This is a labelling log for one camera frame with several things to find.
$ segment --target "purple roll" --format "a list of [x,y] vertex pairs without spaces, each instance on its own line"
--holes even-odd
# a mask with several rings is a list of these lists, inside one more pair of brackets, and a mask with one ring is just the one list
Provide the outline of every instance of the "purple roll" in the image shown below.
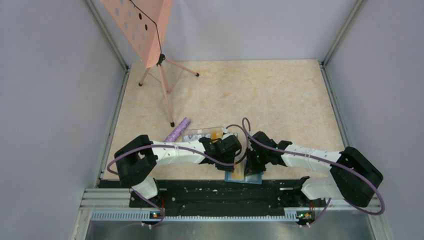
[[190,125],[192,121],[190,118],[185,117],[179,124],[176,126],[176,128],[171,132],[171,134],[166,137],[165,143],[172,143],[175,142],[179,136],[183,133],[183,131]]

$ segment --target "perforated pink panel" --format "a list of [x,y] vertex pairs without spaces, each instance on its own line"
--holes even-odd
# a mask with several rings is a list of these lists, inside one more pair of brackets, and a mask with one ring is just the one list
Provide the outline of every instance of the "perforated pink panel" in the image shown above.
[[163,44],[173,0],[100,0],[126,39],[134,48],[146,68],[158,63],[161,49],[155,24],[157,23],[160,43]]

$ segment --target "marble-patterned surface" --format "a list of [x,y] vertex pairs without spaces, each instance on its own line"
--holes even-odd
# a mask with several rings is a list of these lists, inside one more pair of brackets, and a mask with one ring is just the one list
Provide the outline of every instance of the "marble-patterned surface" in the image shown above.
[[[248,117],[252,133],[265,132],[276,142],[288,140],[299,145],[343,150],[343,143],[317,60],[196,61],[183,65],[200,73],[195,77],[164,63],[171,86],[169,95],[177,125],[191,119],[189,129],[240,124]],[[113,154],[138,135],[163,141],[170,127],[161,84],[148,76],[138,86],[145,68],[133,64],[113,136],[108,162]],[[156,67],[150,70],[159,79]],[[239,137],[242,145],[246,139]],[[180,163],[157,166],[157,179],[223,179],[214,165]],[[297,179],[322,176],[304,168],[267,165],[264,179]],[[117,179],[106,171],[104,179]]]

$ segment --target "gray wall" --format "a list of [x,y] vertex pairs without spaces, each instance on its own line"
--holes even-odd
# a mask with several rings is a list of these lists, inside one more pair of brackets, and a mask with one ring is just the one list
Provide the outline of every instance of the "gray wall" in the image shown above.
[[[93,2],[126,63],[139,62],[100,0]],[[354,3],[355,0],[174,0],[163,52],[176,61],[322,60]]]
[[370,0],[328,69],[355,147],[385,176],[398,239],[422,239],[424,1]]
[[0,3],[0,239],[64,240],[123,70],[82,0]]

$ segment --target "gray floor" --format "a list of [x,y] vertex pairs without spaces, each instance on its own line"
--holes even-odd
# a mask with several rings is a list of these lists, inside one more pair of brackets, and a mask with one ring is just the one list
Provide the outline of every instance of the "gray floor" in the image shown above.
[[131,222],[92,221],[86,240],[374,240],[368,216],[327,211],[311,228],[288,222],[164,222],[149,230]]

